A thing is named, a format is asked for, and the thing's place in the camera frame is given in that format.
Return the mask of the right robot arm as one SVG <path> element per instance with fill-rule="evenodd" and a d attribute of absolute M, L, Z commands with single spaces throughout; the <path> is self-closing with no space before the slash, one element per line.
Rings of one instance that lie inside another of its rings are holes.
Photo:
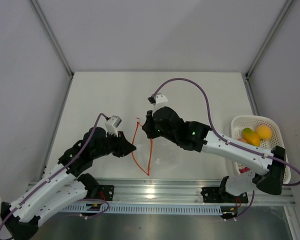
<path fill-rule="evenodd" d="M 224 202 L 255 189 L 275 196 L 282 193 L 286 151 L 281 146 L 249 145 L 214 132 L 209 125 L 184 121 L 167 106 L 147 111 L 142 129 L 149 139 L 162 137 L 183 150 L 217 155 L 248 167 L 248 172 L 222 179 L 218 196 Z"/>

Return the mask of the clear zip top bag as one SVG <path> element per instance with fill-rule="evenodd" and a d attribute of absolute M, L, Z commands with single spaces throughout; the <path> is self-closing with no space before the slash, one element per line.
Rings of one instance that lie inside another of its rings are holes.
<path fill-rule="evenodd" d="M 148 139 L 142 127 L 142 119 L 137 117 L 132 138 L 136 150 L 132 152 L 131 158 L 147 177 L 166 175 L 181 163 L 179 152 L 164 138 Z"/>

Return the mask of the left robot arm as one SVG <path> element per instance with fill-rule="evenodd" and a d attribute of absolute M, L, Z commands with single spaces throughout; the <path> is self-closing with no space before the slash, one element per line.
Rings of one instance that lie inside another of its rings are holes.
<path fill-rule="evenodd" d="M 96 159 L 107 155 L 121 158 L 135 150 L 122 131 L 111 135 L 101 127 L 92 127 L 31 190 L 11 203 L 1 203 L 0 227 L 6 227 L 13 240 L 29 240 L 49 218 L 76 201 L 105 203 L 99 183 L 85 170 Z"/>

